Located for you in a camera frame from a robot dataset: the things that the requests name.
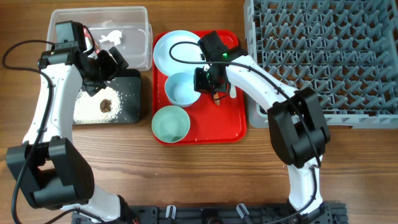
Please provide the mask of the white tissue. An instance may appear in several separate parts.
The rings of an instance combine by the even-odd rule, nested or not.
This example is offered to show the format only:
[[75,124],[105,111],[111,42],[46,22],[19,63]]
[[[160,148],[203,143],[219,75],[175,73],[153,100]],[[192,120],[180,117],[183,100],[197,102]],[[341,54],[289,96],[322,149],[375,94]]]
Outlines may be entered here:
[[110,42],[113,43],[115,46],[117,46],[121,44],[122,38],[123,38],[123,32],[121,30],[113,30],[107,36],[102,35],[99,42],[100,43]]

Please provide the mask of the light blue bowl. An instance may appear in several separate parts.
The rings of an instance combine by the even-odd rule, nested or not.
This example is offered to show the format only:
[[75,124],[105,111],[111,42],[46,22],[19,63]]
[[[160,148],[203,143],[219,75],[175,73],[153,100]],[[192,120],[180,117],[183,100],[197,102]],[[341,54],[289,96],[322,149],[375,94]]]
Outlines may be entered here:
[[201,97],[201,93],[194,90],[193,81],[193,74],[188,72],[175,73],[166,79],[164,90],[171,104],[186,108]]

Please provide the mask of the brown food scrap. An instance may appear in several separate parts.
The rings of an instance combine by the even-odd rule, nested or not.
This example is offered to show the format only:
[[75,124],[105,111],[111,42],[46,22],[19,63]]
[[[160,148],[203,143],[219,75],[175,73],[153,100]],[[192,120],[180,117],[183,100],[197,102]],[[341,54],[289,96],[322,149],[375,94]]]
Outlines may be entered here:
[[109,99],[103,99],[99,105],[102,113],[108,113],[112,110],[112,102]]

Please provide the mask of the white rice pile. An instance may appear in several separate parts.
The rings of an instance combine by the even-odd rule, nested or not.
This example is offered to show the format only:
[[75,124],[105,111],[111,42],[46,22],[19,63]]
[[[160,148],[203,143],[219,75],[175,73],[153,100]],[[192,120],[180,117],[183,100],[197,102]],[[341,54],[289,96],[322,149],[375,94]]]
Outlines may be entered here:
[[[112,110],[108,113],[100,111],[100,103],[103,99],[109,99],[112,102]],[[75,102],[73,122],[75,124],[110,123],[118,117],[120,112],[121,100],[118,91],[107,87],[96,95],[89,96],[87,92],[80,90]]]

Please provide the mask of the red snack wrapper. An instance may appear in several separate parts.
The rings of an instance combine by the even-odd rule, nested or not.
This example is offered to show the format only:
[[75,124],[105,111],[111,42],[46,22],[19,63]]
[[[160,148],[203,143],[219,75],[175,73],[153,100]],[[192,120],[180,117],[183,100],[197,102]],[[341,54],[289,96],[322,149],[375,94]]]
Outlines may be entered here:
[[83,28],[83,32],[85,35],[85,42],[86,42],[85,53],[88,53],[92,49],[92,47],[94,47],[93,54],[98,54],[100,51],[100,48],[98,47],[98,44],[96,43],[96,41],[92,40],[88,30],[85,27]]

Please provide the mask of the mint green bowl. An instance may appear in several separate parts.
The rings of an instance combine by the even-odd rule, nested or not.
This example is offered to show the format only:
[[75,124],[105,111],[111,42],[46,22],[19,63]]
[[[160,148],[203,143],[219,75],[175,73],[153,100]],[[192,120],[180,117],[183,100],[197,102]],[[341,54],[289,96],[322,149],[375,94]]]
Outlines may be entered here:
[[190,117],[178,106],[165,106],[159,109],[152,118],[154,136],[165,143],[181,141],[190,131]]

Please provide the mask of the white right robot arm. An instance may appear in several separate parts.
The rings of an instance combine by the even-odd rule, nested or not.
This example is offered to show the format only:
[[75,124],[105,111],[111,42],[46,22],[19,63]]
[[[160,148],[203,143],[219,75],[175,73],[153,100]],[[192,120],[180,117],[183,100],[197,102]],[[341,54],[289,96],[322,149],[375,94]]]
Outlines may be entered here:
[[267,113],[275,153],[288,166],[294,213],[301,222],[323,215],[319,174],[330,132],[318,95],[276,79],[241,47],[228,48],[215,31],[197,44],[205,66],[195,70],[195,90],[216,93],[236,86],[254,99]]

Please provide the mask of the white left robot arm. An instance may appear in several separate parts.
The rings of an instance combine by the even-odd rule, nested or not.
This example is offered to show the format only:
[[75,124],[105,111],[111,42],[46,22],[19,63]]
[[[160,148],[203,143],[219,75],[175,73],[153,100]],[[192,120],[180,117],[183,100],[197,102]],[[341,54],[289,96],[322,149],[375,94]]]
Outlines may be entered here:
[[116,48],[98,52],[86,46],[90,35],[79,22],[59,22],[57,41],[39,58],[41,86],[32,124],[20,146],[10,147],[6,164],[32,208],[75,212],[94,223],[138,223],[120,195],[95,184],[93,171],[73,146],[72,124],[80,91],[90,96],[116,77],[140,77]]

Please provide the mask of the grey dishwasher rack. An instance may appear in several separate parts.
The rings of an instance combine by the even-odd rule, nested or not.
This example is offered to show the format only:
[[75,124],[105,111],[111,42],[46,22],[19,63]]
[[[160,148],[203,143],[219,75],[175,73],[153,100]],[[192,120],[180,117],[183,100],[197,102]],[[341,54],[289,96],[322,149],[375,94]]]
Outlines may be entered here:
[[315,90],[329,125],[397,127],[396,1],[246,1],[256,63]]

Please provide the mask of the black square bin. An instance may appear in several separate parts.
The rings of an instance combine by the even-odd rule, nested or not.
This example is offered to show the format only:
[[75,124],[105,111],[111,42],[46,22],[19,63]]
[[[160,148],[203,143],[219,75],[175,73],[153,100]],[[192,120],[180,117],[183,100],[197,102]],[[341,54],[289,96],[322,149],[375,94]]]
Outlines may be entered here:
[[116,77],[106,81],[106,88],[110,87],[119,92],[121,100],[121,112],[110,123],[137,123],[141,119],[141,74],[133,71],[131,77]]

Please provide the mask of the white plastic spoon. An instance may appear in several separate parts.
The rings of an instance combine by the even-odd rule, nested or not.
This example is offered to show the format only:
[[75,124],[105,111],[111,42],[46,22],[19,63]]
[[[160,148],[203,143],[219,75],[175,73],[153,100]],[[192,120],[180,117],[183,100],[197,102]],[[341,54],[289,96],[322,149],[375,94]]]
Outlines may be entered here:
[[236,93],[236,87],[234,85],[231,85],[230,91],[229,91],[229,95],[231,98],[236,98],[237,97],[237,93]]

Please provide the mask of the clear plastic bin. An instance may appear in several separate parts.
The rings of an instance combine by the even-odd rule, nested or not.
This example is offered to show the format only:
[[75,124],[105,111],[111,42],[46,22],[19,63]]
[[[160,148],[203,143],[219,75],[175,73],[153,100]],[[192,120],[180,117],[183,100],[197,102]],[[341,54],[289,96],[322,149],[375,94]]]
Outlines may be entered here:
[[[149,24],[147,9],[144,6],[87,7],[57,9],[53,11],[47,40],[57,40],[55,25],[58,22],[74,21],[87,26],[100,50],[116,47],[129,64],[129,68],[147,71],[152,65],[152,27]],[[100,43],[102,35],[113,30],[121,30],[121,44]]]

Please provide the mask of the light blue plate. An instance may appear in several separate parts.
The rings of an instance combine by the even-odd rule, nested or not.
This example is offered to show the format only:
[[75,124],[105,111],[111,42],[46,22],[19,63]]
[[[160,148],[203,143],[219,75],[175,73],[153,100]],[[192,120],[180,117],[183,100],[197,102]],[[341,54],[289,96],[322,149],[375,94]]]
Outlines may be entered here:
[[203,61],[201,50],[197,46],[199,40],[199,36],[187,30],[175,30],[163,35],[154,47],[153,58],[157,69],[168,77],[182,72],[193,75],[200,65],[175,61],[170,57],[169,50],[174,44],[180,43],[172,49],[172,55],[176,59],[188,62]]

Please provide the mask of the red plastic tray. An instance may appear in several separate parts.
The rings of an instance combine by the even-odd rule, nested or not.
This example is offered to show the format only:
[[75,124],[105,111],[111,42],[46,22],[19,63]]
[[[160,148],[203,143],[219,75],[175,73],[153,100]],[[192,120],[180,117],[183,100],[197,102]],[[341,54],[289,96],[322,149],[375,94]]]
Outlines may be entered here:
[[[239,45],[239,39],[230,30],[216,30],[222,42],[232,48]],[[164,84],[167,76],[157,68],[152,69],[152,117],[156,112],[172,105],[167,99]],[[244,93],[236,88],[236,98],[226,97],[216,105],[210,95],[204,94],[193,105],[183,108],[190,117],[188,134],[179,142],[163,145],[218,144],[236,142],[242,139],[247,130]]]

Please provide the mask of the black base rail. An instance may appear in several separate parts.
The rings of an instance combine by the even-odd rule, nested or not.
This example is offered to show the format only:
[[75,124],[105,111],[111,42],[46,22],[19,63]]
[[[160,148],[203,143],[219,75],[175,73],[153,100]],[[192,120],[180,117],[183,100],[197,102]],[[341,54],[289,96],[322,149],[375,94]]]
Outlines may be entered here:
[[[293,214],[293,208],[287,204],[248,206],[243,218],[236,207],[177,207],[174,214],[170,210],[157,206],[132,206],[139,223],[270,223]],[[284,220],[284,223],[327,223],[348,224],[348,212],[344,203],[325,202],[309,215],[297,215]]]

